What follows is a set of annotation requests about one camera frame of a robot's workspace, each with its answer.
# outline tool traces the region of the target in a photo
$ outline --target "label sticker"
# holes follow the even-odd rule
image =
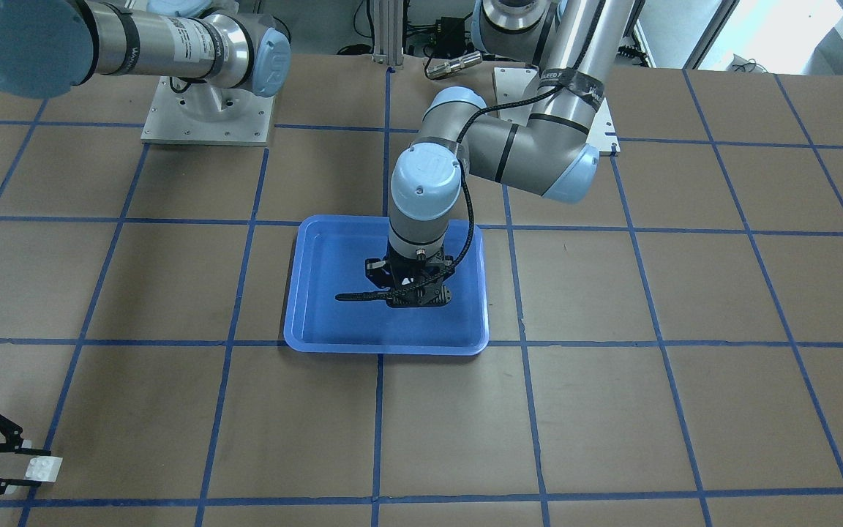
[[[214,59],[214,40],[196,20],[165,17],[174,38],[174,62],[201,62]]]

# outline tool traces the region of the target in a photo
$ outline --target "blue plastic tray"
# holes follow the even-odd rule
[[[468,231],[449,224],[448,254],[456,256]],[[338,293],[375,291],[364,260],[386,253],[385,217],[313,216],[298,229],[285,311],[285,341],[298,351],[339,354],[475,356],[490,339],[483,234],[474,233],[464,261],[445,284],[454,298],[444,307],[393,308],[381,300],[338,302]]]

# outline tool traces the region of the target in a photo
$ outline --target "metal connector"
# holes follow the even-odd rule
[[[482,62],[483,53],[474,51],[474,53],[468,53],[465,56],[459,56],[445,63],[438,64],[438,66],[431,66],[426,70],[426,73],[429,79],[444,79],[449,75],[466,69],[466,67],[477,66],[477,64]]]

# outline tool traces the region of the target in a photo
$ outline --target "white mounting plate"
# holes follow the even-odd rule
[[[496,87],[496,102],[503,104],[532,97],[526,96],[525,90],[536,75],[538,71],[532,67],[494,67],[492,80]],[[500,110],[499,118],[525,126],[531,111],[530,106]],[[616,153],[620,153],[620,141],[616,139],[616,127],[613,126],[613,117],[611,117],[610,105],[606,97],[594,118],[594,124],[591,125],[588,143],[598,148],[602,156],[611,156],[615,149]]]
[[[223,90],[225,99],[237,101],[227,110],[228,119],[200,121],[188,116],[181,97],[161,77],[154,91],[151,110],[141,130],[141,141],[151,144],[221,144],[221,146],[268,146],[275,97],[256,97],[245,90]]]

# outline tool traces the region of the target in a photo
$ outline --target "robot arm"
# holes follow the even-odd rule
[[[585,197],[599,162],[586,141],[630,10],[632,0],[477,0],[478,47],[541,70],[536,96],[516,104],[532,105],[528,124],[488,116],[498,108],[486,108],[468,88],[438,94],[392,174],[386,256],[366,261],[367,276],[387,291],[337,299],[384,299],[391,307],[447,303],[451,293],[442,282],[474,228],[471,218],[456,260],[444,255],[447,213],[461,189],[471,210],[466,173],[566,203]]]
[[[270,15],[204,0],[150,4],[171,16],[107,2],[0,0],[0,90],[47,99],[94,73],[177,77],[260,97],[284,84],[291,48]]]

